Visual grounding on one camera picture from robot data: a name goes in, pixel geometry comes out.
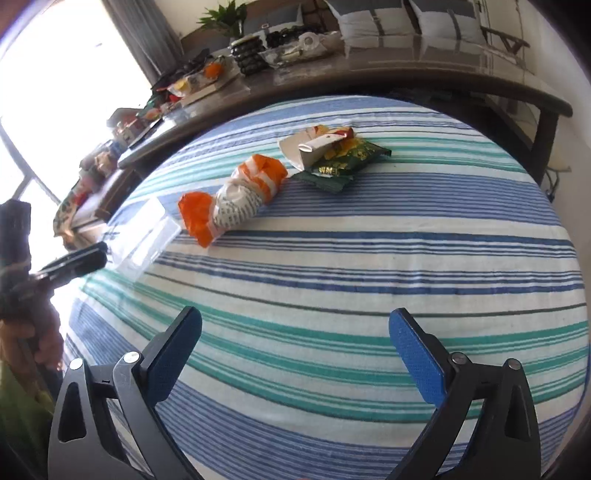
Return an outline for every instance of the green clothing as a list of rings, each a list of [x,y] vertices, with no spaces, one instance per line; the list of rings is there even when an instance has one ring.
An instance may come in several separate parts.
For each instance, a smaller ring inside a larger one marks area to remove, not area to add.
[[[53,403],[44,392],[33,398],[0,361],[0,434],[40,474],[47,476]]]

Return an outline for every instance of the white pillow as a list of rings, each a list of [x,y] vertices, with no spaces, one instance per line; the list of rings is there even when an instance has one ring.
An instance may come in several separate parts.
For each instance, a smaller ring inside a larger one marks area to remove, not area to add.
[[[474,5],[465,0],[410,0],[421,35],[485,44]]]
[[[327,0],[343,38],[414,34],[402,0]]]

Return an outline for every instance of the screw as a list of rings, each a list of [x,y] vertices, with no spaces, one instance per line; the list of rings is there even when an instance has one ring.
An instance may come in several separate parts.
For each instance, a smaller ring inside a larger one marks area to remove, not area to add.
[[[513,370],[519,370],[521,368],[521,363],[519,362],[519,360],[516,360],[515,358],[509,358],[509,360],[507,360],[507,363],[509,364],[509,367]]]
[[[138,361],[139,353],[138,352],[127,352],[123,356],[123,360],[126,364],[134,364]]]
[[[452,362],[456,365],[464,365],[468,361],[468,357],[464,355],[462,352],[453,352],[452,353]]]
[[[70,369],[78,370],[83,365],[82,358],[75,358],[70,362]]]

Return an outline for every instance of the bed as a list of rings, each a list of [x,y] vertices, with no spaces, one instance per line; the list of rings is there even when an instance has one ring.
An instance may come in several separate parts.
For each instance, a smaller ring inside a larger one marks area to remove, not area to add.
[[[117,361],[185,305],[203,334],[157,410],[207,479],[379,479],[433,409],[388,337],[405,307],[449,351],[524,365],[543,467],[585,387],[589,335],[576,252],[542,191],[505,151],[449,116],[397,100],[329,96],[236,118],[188,143],[111,219],[125,231],[157,197],[180,220],[185,192],[215,192],[253,153],[323,123],[392,149],[339,195],[287,180],[274,201],[203,249],[183,230],[132,281],[85,279],[66,356]],[[461,457],[470,408],[443,468]],[[145,469],[116,404],[132,463]]]

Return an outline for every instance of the table leg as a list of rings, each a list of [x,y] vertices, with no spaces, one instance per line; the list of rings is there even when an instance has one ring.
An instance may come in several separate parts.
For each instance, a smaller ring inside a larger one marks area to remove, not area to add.
[[[535,133],[534,144],[531,146],[530,159],[525,169],[539,185],[550,161],[550,153],[554,144],[558,114],[540,109],[540,120]]]

